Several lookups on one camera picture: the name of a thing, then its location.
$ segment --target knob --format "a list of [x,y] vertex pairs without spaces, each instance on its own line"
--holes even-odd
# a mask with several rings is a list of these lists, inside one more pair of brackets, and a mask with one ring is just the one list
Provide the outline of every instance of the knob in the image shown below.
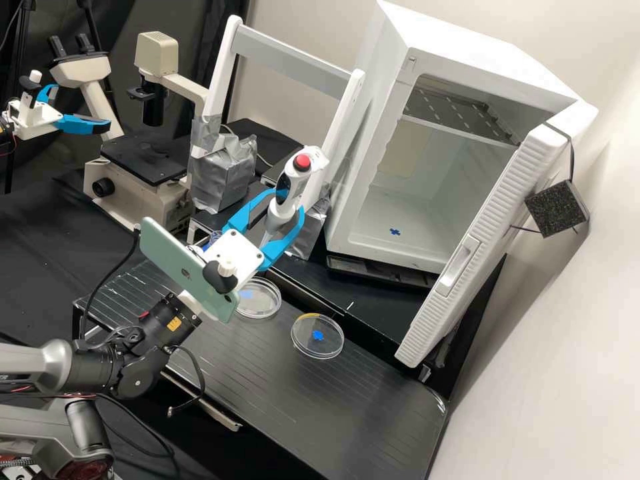
[[40,80],[42,80],[42,72],[38,70],[31,70],[31,73],[29,74],[29,80],[34,83],[40,83]]
[[96,180],[91,184],[91,188],[98,198],[108,197],[115,192],[115,185],[106,177]]
[[222,259],[218,263],[218,273],[221,277],[227,278],[232,275],[235,275],[238,268],[235,266],[235,263],[231,259]]

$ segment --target petri dish lid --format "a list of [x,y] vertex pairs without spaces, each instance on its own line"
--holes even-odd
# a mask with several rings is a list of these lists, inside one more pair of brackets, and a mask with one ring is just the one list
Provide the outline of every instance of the petri dish lid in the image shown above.
[[300,315],[291,327],[291,339],[298,350],[318,360],[338,356],[345,344],[340,325],[320,313]]
[[236,311],[250,319],[265,319],[276,313],[282,305],[280,290],[267,279],[254,277],[238,292],[240,300]]

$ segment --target open door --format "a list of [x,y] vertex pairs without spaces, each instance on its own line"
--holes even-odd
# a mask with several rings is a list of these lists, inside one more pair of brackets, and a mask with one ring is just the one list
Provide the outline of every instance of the open door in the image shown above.
[[[576,101],[548,123],[570,135],[574,144],[597,115],[597,109]],[[546,187],[545,175],[556,161],[568,159],[568,140],[539,125],[513,153],[484,204],[460,239],[425,302],[413,319],[395,356],[415,367],[453,326],[506,252],[527,218],[524,199]]]

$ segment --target small black box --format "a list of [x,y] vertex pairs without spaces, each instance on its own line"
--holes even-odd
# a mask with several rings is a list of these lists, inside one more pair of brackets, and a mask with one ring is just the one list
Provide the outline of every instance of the small black box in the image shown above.
[[569,180],[526,198],[525,204],[544,238],[589,220],[589,211]]

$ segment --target black table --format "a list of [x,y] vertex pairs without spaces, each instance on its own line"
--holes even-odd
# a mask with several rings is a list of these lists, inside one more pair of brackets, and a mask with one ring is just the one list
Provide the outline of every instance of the black table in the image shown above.
[[[100,289],[90,319],[109,330],[130,325],[180,290],[145,261]],[[76,302],[76,318],[86,300]],[[263,322],[204,322],[184,345],[199,357],[208,398],[330,480],[424,479],[445,402],[348,338],[335,359],[304,356],[290,336],[300,314],[285,299]],[[176,352],[168,368],[186,386],[197,385],[186,355]]]

